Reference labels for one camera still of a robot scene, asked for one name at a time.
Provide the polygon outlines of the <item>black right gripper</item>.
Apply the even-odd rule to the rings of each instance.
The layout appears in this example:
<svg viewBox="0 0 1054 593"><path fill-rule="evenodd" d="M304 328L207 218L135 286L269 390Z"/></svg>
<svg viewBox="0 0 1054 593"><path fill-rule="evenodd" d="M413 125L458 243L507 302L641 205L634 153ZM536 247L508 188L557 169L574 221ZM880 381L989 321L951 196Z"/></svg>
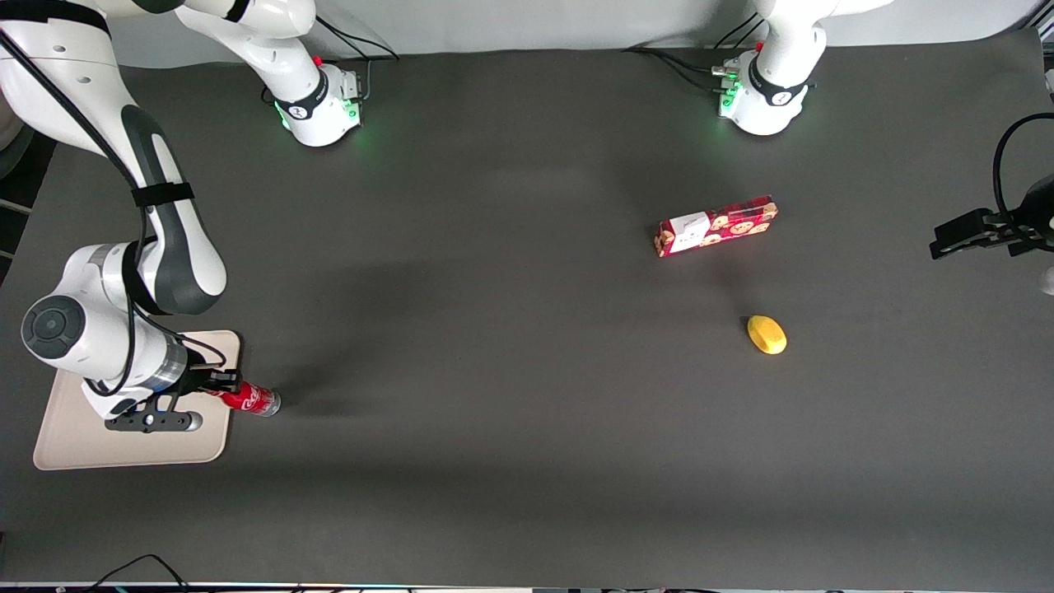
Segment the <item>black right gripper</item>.
<svg viewBox="0 0 1054 593"><path fill-rule="evenodd" d="M184 347L187 364L180 378L169 387L169 395L187 395L202 391L222 400L236 400L238 391L225 390L225 384L240 384L241 374L237 369L226 369L227 359L222 352L218 353L221 360L210 363L197 349Z"/></svg>

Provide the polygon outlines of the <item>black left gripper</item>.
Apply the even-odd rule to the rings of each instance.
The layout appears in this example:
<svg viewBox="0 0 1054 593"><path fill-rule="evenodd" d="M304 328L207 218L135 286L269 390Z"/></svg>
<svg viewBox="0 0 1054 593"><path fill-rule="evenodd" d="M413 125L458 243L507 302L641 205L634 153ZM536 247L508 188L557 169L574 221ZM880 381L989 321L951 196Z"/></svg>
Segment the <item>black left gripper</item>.
<svg viewBox="0 0 1054 593"><path fill-rule="evenodd" d="M1033 239L1053 248L1053 174L1028 187L1019 205L1019 226L1027 228ZM998 228L999 217L992 210L974 209L934 229L930 256L938 260L964 250L1018 244L1016 237L1000 234Z"/></svg>

